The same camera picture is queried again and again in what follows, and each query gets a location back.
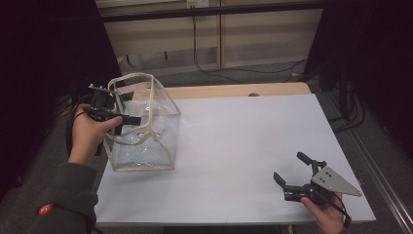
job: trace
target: plastic bin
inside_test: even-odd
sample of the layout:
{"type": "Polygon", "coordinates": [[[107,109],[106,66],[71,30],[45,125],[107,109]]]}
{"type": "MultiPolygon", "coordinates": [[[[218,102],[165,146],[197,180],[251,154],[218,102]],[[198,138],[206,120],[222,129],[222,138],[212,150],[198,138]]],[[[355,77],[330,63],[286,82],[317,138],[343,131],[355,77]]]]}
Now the plastic bin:
{"type": "Polygon", "coordinates": [[[133,73],[113,79],[116,113],[141,117],[140,126],[125,125],[120,135],[103,142],[114,172],[173,170],[180,111],[153,76],[133,73]]]}

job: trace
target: person's arm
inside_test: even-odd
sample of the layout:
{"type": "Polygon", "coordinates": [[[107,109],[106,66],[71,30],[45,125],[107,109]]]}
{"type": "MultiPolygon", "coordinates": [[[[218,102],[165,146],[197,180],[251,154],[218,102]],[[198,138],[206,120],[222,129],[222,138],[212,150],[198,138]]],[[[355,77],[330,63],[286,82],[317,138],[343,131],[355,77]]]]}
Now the person's arm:
{"type": "MultiPolygon", "coordinates": [[[[337,193],[333,196],[331,202],[343,209],[339,199],[342,194],[337,193]]],[[[329,204],[317,206],[309,198],[301,198],[301,203],[310,211],[317,220],[317,226],[320,234],[340,234],[344,233],[344,216],[329,204]]]]}
{"type": "MultiPolygon", "coordinates": [[[[89,105],[82,104],[76,115],[89,109],[89,105]]],[[[37,216],[29,233],[92,232],[96,222],[94,205],[97,204],[97,195],[93,186],[97,170],[91,165],[105,134],[121,123],[122,117],[101,123],[87,114],[76,118],[69,159],[58,166],[54,182],[37,198],[37,216]]]]}

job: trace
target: gray sleeve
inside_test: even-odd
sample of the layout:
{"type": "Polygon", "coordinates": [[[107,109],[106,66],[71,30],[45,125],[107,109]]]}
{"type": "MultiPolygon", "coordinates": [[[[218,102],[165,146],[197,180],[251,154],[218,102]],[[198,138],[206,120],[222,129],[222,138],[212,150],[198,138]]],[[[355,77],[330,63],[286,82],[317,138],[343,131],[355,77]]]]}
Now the gray sleeve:
{"type": "Polygon", "coordinates": [[[61,164],[54,182],[36,199],[36,220],[30,233],[91,233],[96,223],[97,170],[78,164],[61,164]],[[54,204],[47,214],[39,210],[54,204]]]}

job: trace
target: red tag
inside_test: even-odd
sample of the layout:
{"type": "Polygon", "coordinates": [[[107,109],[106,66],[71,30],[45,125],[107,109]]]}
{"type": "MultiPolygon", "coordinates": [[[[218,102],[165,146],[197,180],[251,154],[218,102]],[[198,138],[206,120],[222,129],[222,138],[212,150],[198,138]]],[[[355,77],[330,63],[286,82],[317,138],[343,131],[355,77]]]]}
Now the red tag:
{"type": "Polygon", "coordinates": [[[48,204],[48,205],[42,207],[42,208],[39,210],[39,215],[45,215],[45,214],[47,214],[47,213],[52,209],[52,207],[53,207],[53,203],[48,204]]]}

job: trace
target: metal rail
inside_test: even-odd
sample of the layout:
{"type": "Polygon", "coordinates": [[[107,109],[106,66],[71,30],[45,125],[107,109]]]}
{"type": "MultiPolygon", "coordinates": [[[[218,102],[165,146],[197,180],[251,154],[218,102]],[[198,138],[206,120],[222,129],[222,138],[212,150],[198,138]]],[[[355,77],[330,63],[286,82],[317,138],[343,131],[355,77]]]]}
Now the metal rail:
{"type": "Polygon", "coordinates": [[[285,11],[302,11],[325,9],[332,7],[340,7],[349,4],[360,4],[360,0],[318,0],[305,2],[291,3],[272,3],[272,4],[255,4],[242,6],[224,6],[224,7],[208,7],[196,9],[177,9],[156,12],[143,12],[131,14],[113,14],[103,15],[99,18],[76,18],[76,19],[57,19],[63,21],[82,21],[82,22],[117,22],[117,21],[133,21],[133,20],[157,20],[157,19],[173,19],[173,18],[190,18],[190,17],[205,17],[205,16],[223,16],[235,14],[249,13],[265,13],[265,12],[285,12],[285,11]]]}

